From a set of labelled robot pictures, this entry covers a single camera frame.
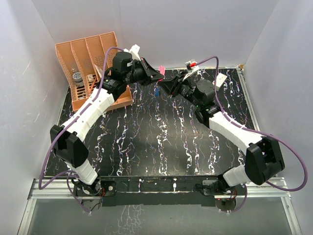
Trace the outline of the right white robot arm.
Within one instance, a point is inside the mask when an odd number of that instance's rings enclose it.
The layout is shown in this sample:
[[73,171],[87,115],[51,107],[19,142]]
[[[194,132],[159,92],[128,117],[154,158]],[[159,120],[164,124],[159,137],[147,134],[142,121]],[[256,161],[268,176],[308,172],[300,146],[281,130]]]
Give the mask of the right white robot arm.
[[246,131],[235,120],[225,117],[216,105],[214,85],[209,80],[200,80],[192,86],[182,76],[163,79],[160,86],[168,95],[181,95],[195,105],[197,120],[216,131],[236,145],[245,155],[245,163],[233,167],[219,176],[218,190],[230,194],[236,185],[253,182],[262,185],[285,168],[281,149],[272,137]]

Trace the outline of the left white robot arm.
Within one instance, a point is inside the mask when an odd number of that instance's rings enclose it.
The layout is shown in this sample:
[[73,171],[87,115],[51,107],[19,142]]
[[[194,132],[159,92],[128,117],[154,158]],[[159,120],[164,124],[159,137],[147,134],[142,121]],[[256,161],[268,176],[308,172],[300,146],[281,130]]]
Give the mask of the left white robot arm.
[[164,73],[152,68],[143,57],[134,59],[131,53],[120,51],[82,107],[61,126],[51,128],[52,151],[78,176],[78,188],[89,195],[96,195],[101,189],[99,175],[91,166],[84,145],[91,127],[129,84],[149,85],[163,78]]

